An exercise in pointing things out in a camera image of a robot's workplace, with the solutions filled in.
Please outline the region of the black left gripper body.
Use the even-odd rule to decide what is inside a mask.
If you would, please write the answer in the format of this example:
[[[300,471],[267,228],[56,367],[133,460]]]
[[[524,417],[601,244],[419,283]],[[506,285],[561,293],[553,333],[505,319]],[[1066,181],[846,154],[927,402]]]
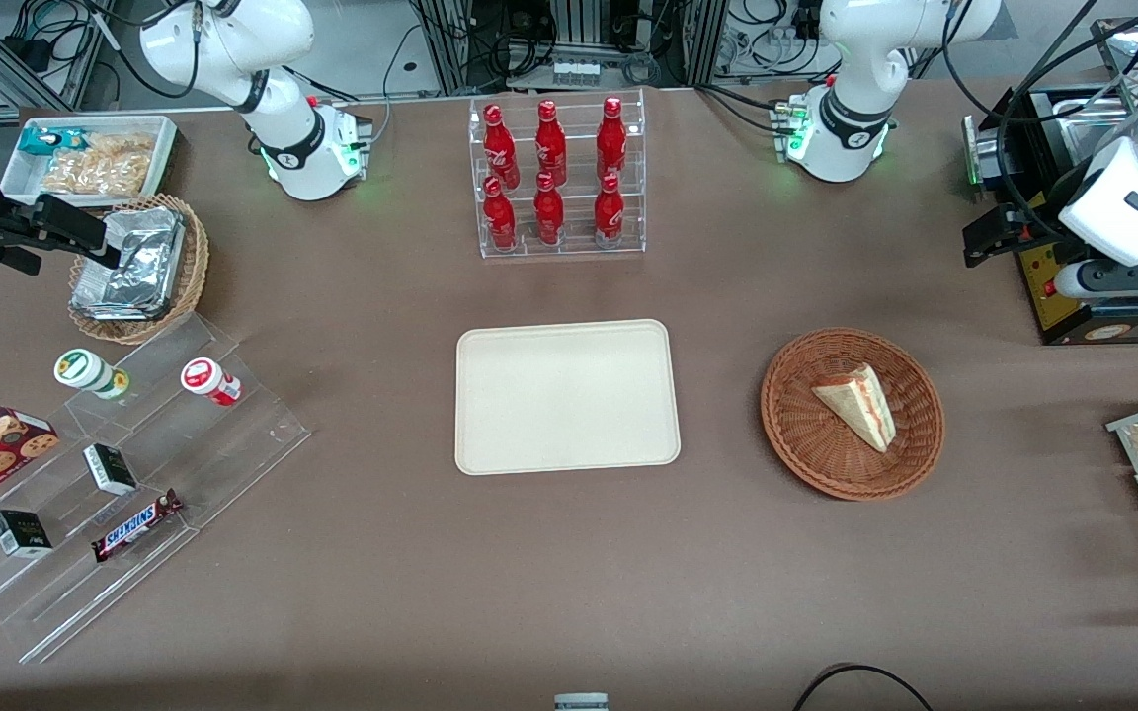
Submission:
[[[1079,187],[1087,176],[1092,162],[1078,162],[1067,171],[1061,172],[1048,162],[1024,162],[1020,172],[1020,192],[1024,198],[1034,199],[1042,195],[1039,206],[1031,206],[1034,220],[1021,230],[1021,238],[1029,246],[1042,246],[1048,242],[1083,243],[1078,234],[1059,221],[1059,212],[1069,205],[1079,192]]]

